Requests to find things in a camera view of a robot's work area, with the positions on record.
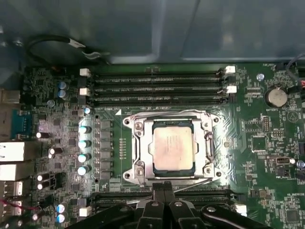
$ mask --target capacitor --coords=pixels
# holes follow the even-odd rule
[[[44,189],[46,187],[49,187],[49,186],[50,186],[50,182],[49,181],[44,181],[44,182],[37,185],[37,189],[42,190],[42,189]]]
[[[57,95],[61,99],[67,99],[69,97],[69,94],[64,90],[58,91]]]
[[[82,166],[82,167],[79,167],[77,169],[77,173],[78,175],[80,176],[84,176],[86,173],[88,173],[90,171],[90,167],[89,166]]]
[[[50,178],[50,174],[49,173],[40,174],[40,175],[37,176],[37,180],[38,181],[47,180],[49,178]]]
[[[296,162],[296,166],[297,166],[298,168],[305,168],[305,162],[304,162],[304,161],[301,161],[301,160],[298,160],[298,161]]]
[[[51,155],[61,154],[61,153],[62,153],[62,148],[60,148],[60,147],[49,149],[49,154],[51,154]]]
[[[86,115],[91,115],[91,114],[93,113],[93,109],[90,108],[90,107],[86,107],[86,108],[84,109],[84,113],[85,113]]]
[[[68,218],[68,213],[67,213],[67,212],[63,212],[62,214],[59,214],[59,215],[56,217],[56,221],[57,221],[58,223],[63,223],[67,218]]]
[[[55,106],[55,101],[54,101],[54,100],[48,100],[48,101],[47,101],[47,106],[48,106],[49,108],[54,107],[54,106]]]
[[[42,216],[45,215],[45,211],[44,210],[40,210],[39,212],[35,213],[33,216],[32,216],[32,220],[33,221],[37,221],[39,220]]]
[[[60,82],[58,83],[58,88],[61,89],[61,90],[67,90],[69,87],[68,87],[68,85],[66,84],[66,82],[60,81]]]
[[[62,202],[57,206],[56,211],[61,214],[65,212],[67,209],[68,209],[68,203]]]
[[[281,88],[274,88],[265,93],[265,101],[270,107],[284,106],[288,101],[287,93]]]
[[[90,126],[80,126],[79,128],[78,128],[78,132],[80,133],[80,134],[88,134],[88,133],[90,133],[91,132],[91,127]]]
[[[49,137],[50,137],[50,134],[49,134],[49,133],[44,133],[44,132],[38,132],[38,133],[36,134],[36,137],[37,137],[37,138],[41,138],[41,139],[49,138]]]
[[[89,140],[81,140],[78,142],[78,147],[80,149],[84,149],[91,146],[91,141]]]
[[[81,163],[84,163],[85,161],[88,161],[91,158],[90,154],[80,154],[78,155],[78,161]]]

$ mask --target screw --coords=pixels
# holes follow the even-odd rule
[[[182,203],[181,203],[181,202],[175,202],[175,206],[176,206],[176,207],[181,207],[181,206],[182,206]]]
[[[144,169],[143,168],[137,168],[136,173],[138,176],[143,176],[144,175]]]
[[[262,74],[262,73],[259,73],[259,74],[256,75],[256,79],[257,79],[259,82],[263,81],[264,78],[265,78],[265,75]]]
[[[207,207],[206,210],[209,212],[216,212],[216,209],[213,207]]]
[[[143,124],[141,122],[137,122],[137,123],[135,123],[134,128],[136,130],[142,130],[143,129]]]
[[[15,40],[13,41],[13,43],[18,46],[18,47],[22,47],[23,46],[23,43],[20,41],[20,40]]]

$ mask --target black cable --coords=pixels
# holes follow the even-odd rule
[[[106,52],[104,52],[104,53],[97,52],[97,51],[87,47],[86,45],[80,43],[80,42],[77,42],[77,41],[75,41],[71,38],[64,37],[64,36],[38,35],[38,36],[31,37],[24,45],[26,54],[29,57],[31,57],[33,60],[35,60],[35,61],[37,61],[37,62],[39,62],[43,65],[49,66],[49,67],[52,67],[53,64],[49,63],[48,61],[46,61],[42,57],[39,57],[39,56],[33,54],[32,51],[31,51],[34,45],[36,45],[38,43],[41,43],[41,42],[62,42],[62,43],[69,44],[72,47],[79,49],[83,53],[83,55],[91,61],[101,58],[102,55],[109,54],[109,53],[106,53]]]
[[[301,79],[299,77],[297,77],[295,74],[293,74],[289,68],[291,67],[292,64],[294,64],[296,61],[298,61],[300,58],[304,57],[305,53],[301,53],[299,55],[297,55],[295,58],[293,58],[287,65],[286,65],[286,72],[287,74],[293,79],[296,80],[298,82],[298,85],[300,87],[302,87],[302,83],[301,83]]]

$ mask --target chip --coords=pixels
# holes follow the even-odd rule
[[[109,180],[111,178],[111,172],[101,172],[101,179]]]
[[[287,222],[298,222],[300,219],[298,210],[287,210],[286,221]]]
[[[46,121],[47,120],[46,114],[38,114],[38,120],[39,121]]]
[[[109,158],[111,158],[111,152],[110,151],[101,151],[101,158],[102,159],[109,159]]]
[[[59,126],[61,124],[61,121],[59,120],[59,119],[55,119],[54,121],[53,121],[53,125],[54,126]]]
[[[81,188],[80,184],[71,184],[72,191],[79,191]]]
[[[267,191],[262,189],[262,190],[259,190],[259,197],[260,198],[266,198],[267,197]]]
[[[101,142],[101,148],[102,149],[109,149],[111,148],[112,144],[111,142],[107,141],[107,142]]]
[[[252,150],[265,151],[266,150],[266,139],[265,137],[253,137],[252,138]]]
[[[101,133],[101,139],[109,139],[111,138],[112,133],[110,131],[102,131]]]
[[[76,145],[76,140],[75,140],[74,138],[70,138],[70,139],[68,140],[68,145],[70,145],[70,146],[75,146],[75,145]]]
[[[111,121],[101,121],[101,129],[107,129],[111,127]]]
[[[54,139],[54,143],[55,143],[55,144],[60,144],[60,143],[61,143],[61,140],[60,140],[59,138],[55,138],[55,139]]]
[[[111,169],[111,162],[110,161],[102,161],[101,162],[101,170],[109,170]]]
[[[154,129],[150,154],[157,170],[179,171],[193,167],[193,135],[189,126]]]
[[[57,162],[54,164],[55,169],[60,169],[61,168],[61,163]]]

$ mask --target electrolytic capacitor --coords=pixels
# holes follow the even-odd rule
[[[60,81],[60,82],[58,83],[58,88],[61,89],[61,90],[67,90],[69,87],[68,87],[68,85],[66,84],[66,82]]]
[[[49,154],[51,154],[51,155],[61,154],[61,153],[62,153],[62,148],[60,148],[60,147],[49,149]]]
[[[77,169],[77,173],[78,175],[80,176],[84,176],[86,173],[88,173],[90,171],[90,167],[89,166],[82,166],[82,167],[79,167]]]
[[[58,91],[57,95],[61,99],[67,99],[69,97],[69,94],[64,90]]]
[[[47,101],[47,106],[48,106],[49,108],[54,107],[54,106],[55,106],[55,101],[54,101],[54,100],[48,100],[48,101]]]
[[[60,203],[58,206],[57,206],[57,208],[56,208],[56,211],[58,212],[58,213],[63,213],[63,212],[65,212],[66,210],[68,210],[68,203],[67,202],[62,202],[62,203]]]
[[[86,107],[86,108],[84,109],[84,113],[85,113],[86,115],[91,115],[91,114],[93,113],[93,109],[90,108],[90,107]]]
[[[38,181],[47,180],[49,178],[50,178],[50,174],[49,173],[40,174],[40,175],[37,176],[37,180]]]
[[[46,187],[49,187],[49,186],[50,186],[50,182],[49,181],[44,181],[44,182],[37,185],[37,189],[42,190],[42,189],[44,189]]]
[[[41,139],[49,138],[49,137],[50,137],[50,134],[49,134],[49,133],[44,133],[44,132],[38,132],[38,133],[36,134],[36,137],[37,137],[37,138],[41,138]]]
[[[63,212],[62,214],[59,214],[56,217],[56,221],[59,222],[59,223],[63,223],[67,218],[68,218],[68,213],[67,212]]]
[[[78,128],[78,132],[80,133],[80,134],[88,134],[88,133],[90,133],[91,132],[91,127],[90,126],[80,126],[79,128]]]
[[[32,216],[32,220],[33,221],[37,221],[39,220],[42,216],[44,216],[46,214],[46,212],[44,210],[40,210],[39,212],[35,213],[33,216]]]
[[[80,149],[84,149],[91,146],[91,141],[89,140],[81,140],[78,142],[78,147]]]
[[[80,154],[78,155],[78,161],[81,163],[84,163],[85,161],[88,161],[91,158],[90,154]]]
[[[298,160],[298,161],[296,162],[296,166],[297,166],[298,168],[305,168],[305,162],[304,162],[304,161],[301,161],[301,160]]]

